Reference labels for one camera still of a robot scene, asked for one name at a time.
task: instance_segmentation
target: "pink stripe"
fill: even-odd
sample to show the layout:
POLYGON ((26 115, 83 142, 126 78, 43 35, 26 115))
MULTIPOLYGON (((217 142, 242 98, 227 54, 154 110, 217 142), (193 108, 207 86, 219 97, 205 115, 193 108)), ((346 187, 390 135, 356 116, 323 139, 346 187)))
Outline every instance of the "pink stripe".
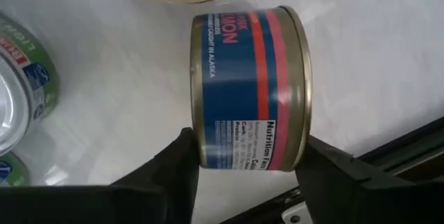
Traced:
POLYGON ((287 146, 287 133, 289 130, 290 118, 290 92, 287 76, 287 52, 279 20, 272 10, 266 12, 266 18, 270 24, 271 35, 276 58, 277 74, 277 129, 273 159, 268 169, 279 170, 284 159, 285 148, 287 146))

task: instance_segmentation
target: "white table surface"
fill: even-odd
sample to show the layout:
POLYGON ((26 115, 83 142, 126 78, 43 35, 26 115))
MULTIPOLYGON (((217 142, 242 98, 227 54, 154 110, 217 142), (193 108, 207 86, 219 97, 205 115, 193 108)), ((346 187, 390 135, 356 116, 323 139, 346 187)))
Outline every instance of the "white table surface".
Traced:
MULTIPOLYGON (((45 45, 60 104, 15 149, 35 184, 109 184, 191 125, 189 34, 204 12, 294 7, 314 72, 312 134, 362 154, 444 115, 444 0, 0 0, 45 45)), ((201 170, 194 223, 296 186, 292 173, 201 170)))

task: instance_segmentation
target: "can label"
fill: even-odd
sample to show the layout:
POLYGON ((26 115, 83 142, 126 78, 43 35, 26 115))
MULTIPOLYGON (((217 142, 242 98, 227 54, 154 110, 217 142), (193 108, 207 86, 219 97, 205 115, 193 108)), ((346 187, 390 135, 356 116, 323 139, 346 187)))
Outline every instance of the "can label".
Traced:
POLYGON ((16 68, 31 102, 31 121, 56 106, 58 77, 39 42, 23 27, 0 14, 0 55, 16 68))
POLYGON ((279 170, 287 144, 287 56, 272 10, 200 16, 206 164, 279 170))
POLYGON ((0 157, 0 187, 29 186, 28 170, 12 153, 0 157))

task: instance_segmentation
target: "green label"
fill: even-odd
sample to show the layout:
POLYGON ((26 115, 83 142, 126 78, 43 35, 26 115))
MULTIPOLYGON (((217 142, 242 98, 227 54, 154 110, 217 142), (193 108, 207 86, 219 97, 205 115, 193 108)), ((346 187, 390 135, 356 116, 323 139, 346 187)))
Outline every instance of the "green label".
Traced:
POLYGON ((12 153, 0 157, 0 186, 30 186, 28 169, 12 153))
POLYGON ((27 85, 32 119, 47 115, 58 100, 58 76, 43 46, 25 28, 0 14, 0 51, 27 85))

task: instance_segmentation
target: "metal screw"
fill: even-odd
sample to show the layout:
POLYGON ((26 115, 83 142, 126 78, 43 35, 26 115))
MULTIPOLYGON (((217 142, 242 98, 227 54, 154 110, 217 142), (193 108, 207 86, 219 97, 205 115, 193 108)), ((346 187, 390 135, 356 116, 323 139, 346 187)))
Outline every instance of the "metal screw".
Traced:
POLYGON ((300 216, 292 216, 290 218, 291 223, 299 223, 300 222, 300 216))

